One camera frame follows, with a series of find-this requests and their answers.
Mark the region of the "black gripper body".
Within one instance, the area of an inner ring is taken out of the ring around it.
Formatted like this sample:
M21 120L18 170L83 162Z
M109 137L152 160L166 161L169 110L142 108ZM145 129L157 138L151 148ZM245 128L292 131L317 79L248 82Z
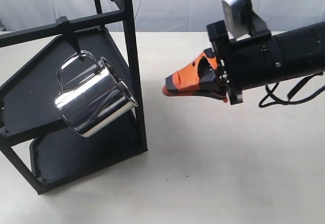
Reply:
M208 24L206 29L217 59L217 74L229 97L230 104L240 104L243 102L242 88L239 86L235 75L234 53L237 49L268 40L271 32L265 28L259 31L256 36L236 41L229 38L223 20Z

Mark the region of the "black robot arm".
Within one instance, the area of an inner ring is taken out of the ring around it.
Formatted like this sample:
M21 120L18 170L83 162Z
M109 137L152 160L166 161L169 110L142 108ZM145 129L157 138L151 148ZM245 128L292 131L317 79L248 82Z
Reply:
M207 26L211 47L165 80L168 97L198 96L242 103L245 90L264 87L275 105L308 102L324 91L294 101L294 95L313 77L324 74L324 23L272 35L230 39L224 21Z

